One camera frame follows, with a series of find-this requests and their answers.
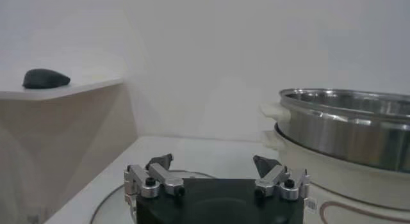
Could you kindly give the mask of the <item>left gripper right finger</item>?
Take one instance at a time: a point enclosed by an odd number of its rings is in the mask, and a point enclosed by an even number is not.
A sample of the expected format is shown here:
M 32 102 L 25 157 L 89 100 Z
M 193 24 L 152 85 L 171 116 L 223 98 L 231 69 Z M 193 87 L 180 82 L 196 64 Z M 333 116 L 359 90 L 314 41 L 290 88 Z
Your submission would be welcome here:
M 260 178 L 255 180 L 258 200 L 279 195 L 284 200 L 305 199 L 309 194 L 310 176 L 306 169 L 291 170 L 278 160 L 253 157 Z

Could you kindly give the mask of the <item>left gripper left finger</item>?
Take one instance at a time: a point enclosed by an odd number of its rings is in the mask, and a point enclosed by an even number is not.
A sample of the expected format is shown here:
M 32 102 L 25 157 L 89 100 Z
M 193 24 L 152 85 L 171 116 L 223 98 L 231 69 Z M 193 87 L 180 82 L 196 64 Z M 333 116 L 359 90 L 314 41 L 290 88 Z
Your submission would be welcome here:
M 124 193 L 131 199 L 140 195 L 142 198 L 157 198 L 160 191 L 180 197 L 185 195 L 182 178 L 176 177 L 168 168 L 173 161 L 172 154 L 154 157 L 143 168 L 140 165 L 128 165 L 124 171 Z

